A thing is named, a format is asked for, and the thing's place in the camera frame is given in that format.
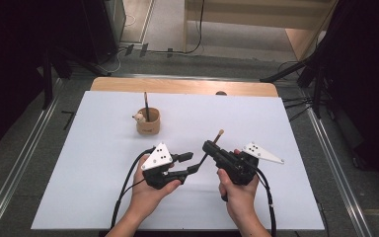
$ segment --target forearm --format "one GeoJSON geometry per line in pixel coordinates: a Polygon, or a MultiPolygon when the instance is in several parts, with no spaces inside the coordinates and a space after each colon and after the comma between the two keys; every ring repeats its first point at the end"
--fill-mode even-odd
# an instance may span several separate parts
{"type": "Polygon", "coordinates": [[[256,215],[246,216],[234,220],[242,237],[268,237],[270,236],[256,215]]]}
{"type": "Polygon", "coordinates": [[[106,237],[132,237],[142,221],[141,217],[126,212],[106,237]]]}

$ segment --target white tabletop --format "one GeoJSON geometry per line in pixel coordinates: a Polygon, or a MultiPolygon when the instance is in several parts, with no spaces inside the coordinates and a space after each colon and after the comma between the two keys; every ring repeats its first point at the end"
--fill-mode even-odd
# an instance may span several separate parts
{"type": "MultiPolygon", "coordinates": [[[[255,141],[284,160],[260,161],[273,197],[277,229],[324,229],[303,161],[280,98],[148,94],[161,113],[157,135],[140,135],[131,117],[144,107],[143,93],[87,92],[72,123],[34,220],[33,229],[109,229],[126,174],[144,150],[164,142],[171,153],[193,152],[197,164],[202,144],[224,129],[217,145],[232,151],[255,141]]],[[[218,192],[211,157],[200,170],[165,197],[141,225],[151,230],[236,229],[218,192]]],[[[130,193],[118,216],[128,206],[130,193]]],[[[264,187],[255,207],[265,228],[270,219],[264,187]]]]}

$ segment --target wooden pen holder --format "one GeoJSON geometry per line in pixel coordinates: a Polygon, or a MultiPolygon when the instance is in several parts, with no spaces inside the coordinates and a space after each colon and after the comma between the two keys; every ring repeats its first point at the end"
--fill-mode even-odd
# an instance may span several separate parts
{"type": "Polygon", "coordinates": [[[161,128],[161,114],[159,113],[159,111],[155,108],[149,108],[150,121],[147,121],[146,108],[140,109],[138,112],[143,113],[143,116],[146,118],[146,121],[137,123],[137,132],[145,135],[158,134],[161,128]]]}

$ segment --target paintbrush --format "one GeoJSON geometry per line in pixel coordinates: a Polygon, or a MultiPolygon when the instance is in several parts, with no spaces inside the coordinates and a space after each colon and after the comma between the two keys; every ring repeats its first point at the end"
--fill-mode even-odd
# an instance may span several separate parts
{"type": "Polygon", "coordinates": [[[150,121],[150,117],[149,117],[149,104],[147,103],[147,93],[144,92],[144,104],[146,106],[146,121],[150,121]]]}

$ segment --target metal rail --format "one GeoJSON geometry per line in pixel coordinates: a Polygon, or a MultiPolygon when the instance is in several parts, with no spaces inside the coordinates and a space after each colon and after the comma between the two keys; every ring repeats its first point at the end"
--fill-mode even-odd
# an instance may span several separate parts
{"type": "Polygon", "coordinates": [[[12,195],[14,194],[18,184],[21,181],[24,172],[26,171],[30,159],[33,156],[33,153],[38,145],[39,139],[41,138],[41,135],[44,132],[49,119],[51,118],[51,115],[57,104],[60,91],[63,89],[63,87],[64,83],[62,79],[58,78],[54,85],[53,100],[50,102],[47,109],[40,113],[33,131],[30,133],[30,136],[24,145],[23,150],[18,156],[10,174],[8,175],[8,178],[0,190],[0,220],[11,200],[12,195]]]}
{"type": "Polygon", "coordinates": [[[358,203],[358,200],[355,197],[355,194],[353,193],[352,188],[349,185],[345,173],[343,172],[338,156],[334,150],[334,147],[332,146],[331,141],[329,140],[322,121],[320,119],[317,119],[312,109],[308,109],[308,114],[313,127],[315,128],[316,134],[318,135],[319,141],[322,145],[335,181],[337,182],[338,189],[340,190],[341,197],[355,228],[357,236],[371,237],[372,234],[367,221],[365,220],[363,211],[358,203]]]}

